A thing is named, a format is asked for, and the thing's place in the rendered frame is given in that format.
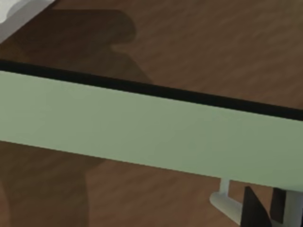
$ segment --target wooden surface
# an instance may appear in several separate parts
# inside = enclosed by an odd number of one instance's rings
[[[63,10],[1,44],[0,57],[303,108],[298,0],[61,0],[55,8]],[[0,151],[1,226],[235,226],[208,202],[217,179],[7,143]],[[232,196],[241,199],[243,186],[233,183]],[[270,189],[254,188],[268,204]]]

